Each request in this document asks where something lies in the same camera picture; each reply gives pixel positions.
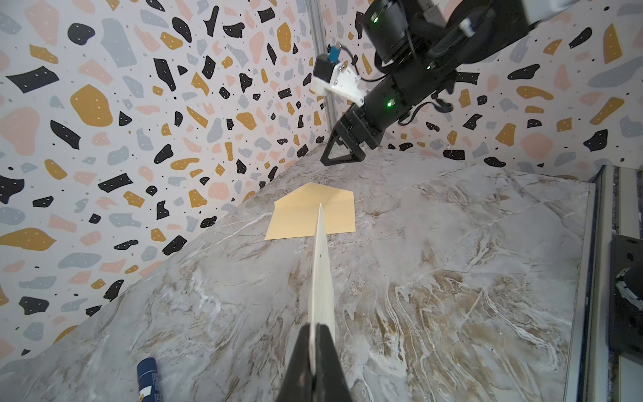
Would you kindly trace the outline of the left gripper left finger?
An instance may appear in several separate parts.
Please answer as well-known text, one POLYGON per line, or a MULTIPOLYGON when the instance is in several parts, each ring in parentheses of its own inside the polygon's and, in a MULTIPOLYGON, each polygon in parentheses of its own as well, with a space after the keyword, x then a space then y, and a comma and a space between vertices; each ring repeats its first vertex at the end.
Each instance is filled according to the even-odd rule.
POLYGON ((277 402, 311 402, 313 374, 310 366, 310 324, 304 325, 297 336, 287 365, 277 402))

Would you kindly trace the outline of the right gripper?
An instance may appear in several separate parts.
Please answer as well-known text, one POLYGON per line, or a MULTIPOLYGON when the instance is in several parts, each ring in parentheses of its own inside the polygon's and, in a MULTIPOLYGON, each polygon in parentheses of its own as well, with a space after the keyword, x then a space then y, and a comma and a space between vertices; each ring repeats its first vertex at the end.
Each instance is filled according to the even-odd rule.
POLYGON ((384 132, 397 121, 397 109, 375 103, 359 107, 353 104, 334 125, 332 134, 321 155, 325 167, 363 162, 365 142, 371 149, 380 146, 384 132))

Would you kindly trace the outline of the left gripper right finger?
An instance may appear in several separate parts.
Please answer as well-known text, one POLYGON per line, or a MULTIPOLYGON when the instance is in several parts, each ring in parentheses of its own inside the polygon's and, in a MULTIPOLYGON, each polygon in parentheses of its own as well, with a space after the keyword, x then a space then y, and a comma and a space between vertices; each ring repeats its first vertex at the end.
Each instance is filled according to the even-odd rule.
POLYGON ((315 400, 320 402, 351 402, 337 350, 327 325, 316 325, 315 400))

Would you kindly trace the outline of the cream letter paper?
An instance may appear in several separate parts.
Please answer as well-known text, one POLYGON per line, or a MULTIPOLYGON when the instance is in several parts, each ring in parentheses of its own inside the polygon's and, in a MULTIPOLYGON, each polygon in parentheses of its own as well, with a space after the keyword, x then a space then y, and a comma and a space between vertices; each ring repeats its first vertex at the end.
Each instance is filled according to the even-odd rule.
POLYGON ((316 223, 308 318, 310 323, 310 369, 312 374, 316 375, 316 372, 318 372, 317 364, 321 360, 316 356, 322 337, 321 327, 325 326, 328 328, 332 343, 334 343, 335 338, 333 278, 330 268, 328 238, 322 204, 319 204, 316 223))

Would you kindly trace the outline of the yellow paper envelope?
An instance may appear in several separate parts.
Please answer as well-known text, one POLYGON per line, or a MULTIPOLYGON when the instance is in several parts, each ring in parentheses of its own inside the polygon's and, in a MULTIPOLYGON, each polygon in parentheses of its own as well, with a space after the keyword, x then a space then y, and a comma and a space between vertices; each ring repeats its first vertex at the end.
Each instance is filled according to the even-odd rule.
POLYGON ((274 202, 265 239, 279 240, 314 236, 319 208, 327 234, 356 231, 355 198, 352 191, 308 183, 274 202))

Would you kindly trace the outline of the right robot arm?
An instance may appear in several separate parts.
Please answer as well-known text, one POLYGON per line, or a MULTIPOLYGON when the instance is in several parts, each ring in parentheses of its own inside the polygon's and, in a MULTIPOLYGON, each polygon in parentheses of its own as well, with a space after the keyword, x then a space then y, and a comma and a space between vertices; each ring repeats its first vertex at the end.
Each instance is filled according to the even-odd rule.
POLYGON ((375 1, 358 16, 358 30, 374 46, 373 64, 382 73, 373 90, 360 89, 365 79, 355 63, 341 62, 346 46, 336 43, 318 55, 314 92, 351 103, 333 126, 323 165, 362 162, 363 145, 377 148, 389 127, 409 125, 427 104, 452 112, 453 105, 439 95, 453 92, 459 66, 494 55, 573 2, 463 1, 440 23, 430 21, 432 6, 430 1, 375 1))

